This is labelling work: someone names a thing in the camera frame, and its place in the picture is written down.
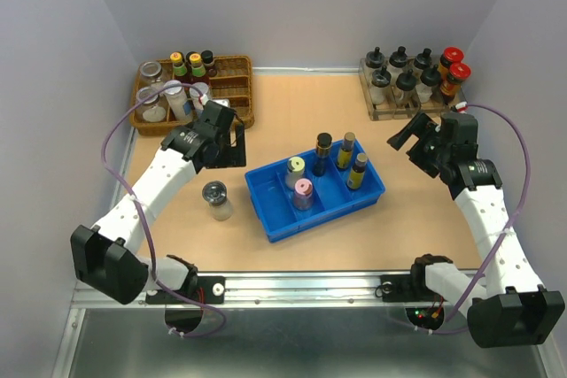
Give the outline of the green lid spice jar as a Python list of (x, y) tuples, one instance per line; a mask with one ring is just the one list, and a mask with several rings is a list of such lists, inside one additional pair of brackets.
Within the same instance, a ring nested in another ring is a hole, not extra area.
[(287, 160), (284, 181), (288, 189), (294, 190), (296, 182), (304, 177), (305, 166), (306, 163), (302, 157), (294, 156)]

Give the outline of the pink lid spice jar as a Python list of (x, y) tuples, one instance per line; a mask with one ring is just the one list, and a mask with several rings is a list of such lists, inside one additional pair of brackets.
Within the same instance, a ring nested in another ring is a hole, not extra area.
[(309, 210), (314, 203), (314, 186), (308, 178), (300, 178), (294, 185), (293, 205), (301, 211)]

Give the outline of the yellow label bottle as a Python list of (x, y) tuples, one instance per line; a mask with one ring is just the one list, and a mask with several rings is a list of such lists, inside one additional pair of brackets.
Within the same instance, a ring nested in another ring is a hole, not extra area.
[(364, 152), (358, 153), (346, 181), (346, 186), (350, 190), (357, 190), (361, 187), (367, 164), (368, 156)]
[(355, 134), (353, 132), (345, 133), (336, 160), (336, 166), (339, 170), (346, 170), (348, 168), (353, 155), (354, 142)]

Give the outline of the amber oil bottle black cap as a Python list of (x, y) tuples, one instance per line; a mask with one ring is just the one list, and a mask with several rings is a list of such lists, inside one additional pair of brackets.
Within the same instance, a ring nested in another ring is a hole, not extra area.
[(332, 136), (329, 133), (320, 133), (316, 138), (315, 162), (312, 168), (314, 176), (321, 177), (325, 174), (326, 161), (330, 155)]

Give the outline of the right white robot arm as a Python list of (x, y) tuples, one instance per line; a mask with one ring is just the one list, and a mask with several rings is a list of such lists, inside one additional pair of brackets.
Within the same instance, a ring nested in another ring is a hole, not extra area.
[(478, 121), (465, 112), (445, 112), (436, 123), (418, 113), (388, 140), (399, 150), (415, 136), (409, 160), (439, 177), (469, 225), (483, 262), (473, 277), (445, 256), (415, 259), (400, 285), (392, 283), (384, 299), (421, 301), (438, 295), (461, 314), (481, 348), (544, 343), (565, 310), (562, 294), (545, 287), (532, 269), (507, 212), (501, 177), (488, 159), (478, 157)]

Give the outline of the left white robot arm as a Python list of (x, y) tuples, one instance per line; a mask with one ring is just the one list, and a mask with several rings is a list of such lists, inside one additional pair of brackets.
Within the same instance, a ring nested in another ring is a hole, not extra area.
[(146, 232), (165, 207), (202, 169), (245, 166), (245, 126), (235, 110), (210, 101), (200, 117), (175, 127), (151, 164), (111, 211), (70, 238), (77, 279), (127, 305), (166, 285), (176, 301), (197, 291), (197, 269), (173, 255), (140, 258)]

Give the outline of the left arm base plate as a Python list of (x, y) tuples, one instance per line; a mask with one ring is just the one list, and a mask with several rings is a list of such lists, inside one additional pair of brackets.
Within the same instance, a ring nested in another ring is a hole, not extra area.
[[(226, 278), (221, 275), (196, 275), (185, 282), (181, 288), (175, 290), (175, 294), (199, 301), (203, 304), (221, 305), (224, 303)], [(163, 289), (158, 289), (155, 294), (146, 295), (145, 303), (148, 305), (180, 305), (183, 303), (178, 297), (174, 297)]]

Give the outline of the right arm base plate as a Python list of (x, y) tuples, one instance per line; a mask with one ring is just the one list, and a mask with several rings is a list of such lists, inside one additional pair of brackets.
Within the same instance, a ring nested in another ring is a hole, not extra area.
[(439, 301), (440, 295), (427, 289), (410, 273), (381, 274), (375, 296), (386, 303), (416, 303)]

